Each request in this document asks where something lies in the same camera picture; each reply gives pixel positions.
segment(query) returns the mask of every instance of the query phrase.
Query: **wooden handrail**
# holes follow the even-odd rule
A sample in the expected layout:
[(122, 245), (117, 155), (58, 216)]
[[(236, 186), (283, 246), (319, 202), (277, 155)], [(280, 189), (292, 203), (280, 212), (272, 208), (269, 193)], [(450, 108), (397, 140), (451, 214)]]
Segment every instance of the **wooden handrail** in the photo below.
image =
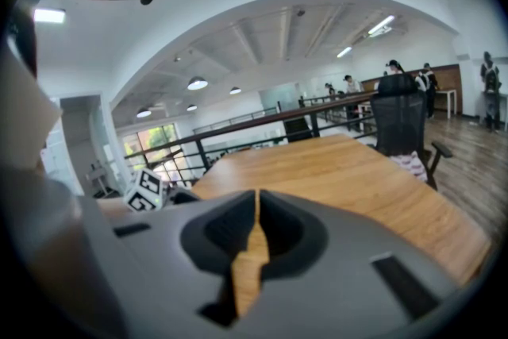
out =
[(358, 95), (362, 95), (362, 94), (371, 94), (372, 92), (371, 91), (361, 91), (361, 92), (352, 92), (351, 94), (334, 94), (334, 95), (330, 95), (330, 94), (326, 94), (324, 96), (318, 96), (316, 98), (308, 98), (308, 99), (299, 99), (299, 100), (303, 100), (304, 102), (306, 101), (317, 101), (317, 100), (320, 100), (320, 99), (330, 99), (330, 98), (335, 98), (335, 99), (339, 99), (339, 98), (349, 98), (351, 96), (358, 96)]
[(202, 139), (206, 139), (209, 137), (220, 136), (221, 134), (236, 132), (238, 130), (250, 129), (252, 127), (257, 127), (261, 125), (268, 125), (270, 123), (274, 123), (276, 121), (285, 121), (288, 119), (293, 119), (296, 117), (306, 116), (307, 114), (316, 114), (319, 112), (323, 112), (325, 110), (330, 110), (336, 107), (347, 106), (353, 103), (358, 102), (366, 102), (370, 99), (370, 97), (377, 92), (363, 92), (362, 94), (358, 94), (357, 96), (348, 96), (346, 98), (342, 98), (340, 100), (328, 103), (320, 103), (319, 105), (313, 105), (309, 107), (303, 107), (295, 110), (288, 110), (287, 112), (281, 112), (279, 114), (271, 114), (269, 116), (260, 117), (258, 119), (253, 119), (249, 121), (244, 121), (242, 123), (237, 123), (235, 125), (231, 125), (228, 127), (223, 127), (222, 129), (210, 130), (209, 132), (195, 134), (193, 136), (184, 137), (183, 139), (172, 141), (170, 143), (162, 144), (159, 147), (150, 148), (149, 150), (144, 150), (143, 152), (136, 152), (130, 156), (126, 156), (125, 158), (133, 158), (138, 156), (143, 156), (149, 152), (156, 152), (162, 150), (163, 148), (170, 148), (179, 144), (191, 143), (193, 141), (200, 141)]

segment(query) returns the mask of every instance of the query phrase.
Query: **person in white shirt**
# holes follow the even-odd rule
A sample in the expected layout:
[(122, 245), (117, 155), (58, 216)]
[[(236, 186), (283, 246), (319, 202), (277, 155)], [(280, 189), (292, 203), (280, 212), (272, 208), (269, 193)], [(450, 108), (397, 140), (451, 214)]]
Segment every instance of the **person in white shirt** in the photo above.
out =
[(344, 77), (344, 81), (348, 83), (348, 89), (346, 90), (346, 94), (354, 94), (356, 92), (364, 91), (364, 86), (357, 80), (353, 79), (350, 75), (346, 75)]

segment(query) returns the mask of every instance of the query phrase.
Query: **glass railing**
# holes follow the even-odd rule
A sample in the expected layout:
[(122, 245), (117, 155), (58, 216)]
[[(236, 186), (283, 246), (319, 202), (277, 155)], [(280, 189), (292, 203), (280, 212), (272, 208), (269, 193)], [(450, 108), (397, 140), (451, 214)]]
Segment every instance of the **glass railing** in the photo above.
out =
[(194, 129), (192, 131), (194, 132), (194, 134), (199, 134), (199, 133), (209, 132), (211, 130), (219, 130), (219, 129), (223, 129), (223, 128), (231, 126), (231, 125), (235, 125), (237, 123), (243, 123), (245, 121), (251, 121), (251, 120), (257, 119), (259, 117), (265, 117), (270, 114), (277, 114), (277, 113), (278, 113), (277, 108), (271, 107), (269, 109), (259, 110), (257, 112), (252, 112), (251, 114), (243, 114), (241, 116), (233, 117), (228, 120), (218, 121), (217, 123), (212, 123), (211, 125), (198, 127), (197, 129)]

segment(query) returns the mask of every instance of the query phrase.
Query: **arched ceiling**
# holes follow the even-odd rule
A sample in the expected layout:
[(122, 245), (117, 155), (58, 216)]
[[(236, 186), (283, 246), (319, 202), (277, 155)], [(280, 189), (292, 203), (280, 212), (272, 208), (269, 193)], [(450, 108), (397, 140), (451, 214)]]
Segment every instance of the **arched ceiling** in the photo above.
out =
[(391, 14), (396, 19), (387, 35), (403, 35), (411, 17), (374, 0), (287, 5), (233, 21), (192, 41), (150, 71), (115, 107), (115, 125), (132, 125), (141, 107), (160, 103), (167, 110), (154, 110), (149, 120), (185, 114), (187, 106), (196, 102), (195, 91), (187, 89), (196, 75), (213, 87), (227, 75), (262, 70), (283, 61), (304, 61), (309, 67), (324, 60), (333, 62), (348, 44), (368, 47), (376, 41), (368, 38), (368, 30)]

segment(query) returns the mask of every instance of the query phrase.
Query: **metal railing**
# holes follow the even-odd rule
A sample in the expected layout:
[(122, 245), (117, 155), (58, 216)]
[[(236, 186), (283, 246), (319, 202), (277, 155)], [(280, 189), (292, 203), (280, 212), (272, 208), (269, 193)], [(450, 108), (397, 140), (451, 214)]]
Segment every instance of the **metal railing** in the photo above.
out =
[[(182, 151), (185, 152), (185, 155), (180, 155), (181, 153), (177, 152), (179, 157), (184, 157), (186, 159), (191, 159), (191, 160), (195, 159), (196, 157), (199, 157), (200, 163), (198, 163), (198, 165), (191, 164), (189, 166), (189, 168), (185, 168), (187, 170), (193, 170), (192, 171), (193, 172), (192, 179), (181, 179), (179, 181), (171, 181), (170, 183), (176, 184), (178, 182), (181, 182), (186, 185), (187, 185), (187, 183), (190, 183), (191, 185), (193, 185), (200, 178), (200, 176), (202, 176), (202, 174), (196, 175), (195, 171), (198, 170), (204, 174), (211, 169), (214, 162), (210, 159), (210, 155), (212, 155), (214, 153), (222, 152), (224, 154), (228, 154), (228, 153), (235, 152), (235, 151), (245, 149), (245, 148), (256, 148), (256, 147), (260, 147), (260, 146), (263, 147), (266, 144), (274, 145), (274, 144), (280, 143), (281, 141), (287, 140), (288, 137), (293, 137), (293, 136), (303, 135), (303, 134), (310, 135), (312, 137), (320, 137), (322, 131), (327, 130), (327, 129), (336, 128), (339, 126), (351, 127), (351, 126), (358, 125), (360, 127), (359, 128), (360, 135), (355, 136), (354, 138), (356, 138), (356, 139), (376, 134), (376, 131), (374, 129), (375, 127), (372, 123), (369, 126), (366, 125), (368, 121), (371, 121), (373, 119), (373, 116), (369, 113), (365, 113), (365, 114), (361, 114), (361, 115), (356, 113), (356, 114), (353, 114), (352, 116), (347, 117), (346, 120), (344, 120), (344, 121), (342, 121), (342, 120), (341, 121), (328, 120), (327, 123), (329, 122), (330, 124), (329, 125), (327, 124), (322, 127), (319, 127), (319, 124), (318, 124), (318, 118), (320, 118), (320, 116), (322, 116), (325, 112), (326, 113), (335, 112), (338, 110), (342, 110), (344, 108), (348, 109), (348, 107), (349, 107), (349, 109), (351, 109), (351, 106), (353, 106), (353, 107), (358, 106), (362, 102), (369, 101), (370, 97), (373, 94), (375, 94), (375, 92), (362, 92), (361, 94), (349, 94), (343, 98), (340, 98), (338, 100), (331, 101), (331, 102), (317, 102), (317, 103), (311, 104), (310, 106), (304, 106), (304, 107), (301, 107), (300, 109), (296, 109), (296, 110), (289, 110), (286, 112), (264, 115), (262, 117), (255, 117), (255, 118), (250, 119), (248, 121), (234, 123), (234, 124), (228, 125), (226, 127), (220, 128), (220, 129), (206, 130), (206, 131), (203, 131), (202, 133), (194, 134), (193, 136), (184, 137), (180, 140), (172, 141), (170, 143), (162, 144), (161, 146), (158, 146), (155, 148), (150, 148), (148, 150), (144, 150), (143, 152), (136, 152), (134, 154), (126, 156), (125, 158), (128, 160), (128, 159), (132, 159), (132, 158), (135, 158), (138, 156), (143, 156), (145, 158), (145, 161), (148, 163), (148, 166), (152, 166), (154, 163), (149, 163), (146, 160), (147, 154), (149, 154), (151, 152), (157, 152), (157, 151), (165, 149), (165, 148), (170, 148), (170, 147), (173, 147), (176, 145), (180, 145), (180, 146), (182, 146)], [(251, 141), (249, 143), (217, 148), (217, 149), (209, 150), (209, 151), (205, 151), (205, 149), (203, 148), (203, 145), (202, 145), (202, 141), (204, 139), (207, 139), (210, 137), (215, 137), (215, 136), (219, 136), (222, 134), (232, 133), (232, 132), (236, 132), (238, 130), (243, 130), (243, 129), (251, 129), (253, 127), (266, 125), (269, 123), (275, 123), (277, 121), (287, 121), (290, 119), (295, 119), (295, 118), (299, 118), (299, 117), (306, 117), (306, 116), (310, 117), (310, 128), (308, 130), (298, 131), (295, 133), (285, 134), (285, 135), (281, 135), (278, 137), (272, 137), (272, 138), (268, 138), (268, 139), (264, 139), (264, 140), (260, 140), (260, 141)]]
[(228, 120), (218, 121), (217, 123), (212, 123), (211, 125), (198, 127), (197, 129), (192, 130), (194, 134), (209, 132), (211, 130), (223, 129), (227, 126), (235, 125), (236, 123), (243, 123), (244, 121), (251, 121), (257, 119), (259, 117), (265, 117), (270, 114), (277, 114), (277, 108), (271, 107), (265, 110), (258, 110), (257, 112), (252, 112), (251, 114), (243, 114), (241, 116), (233, 117)]

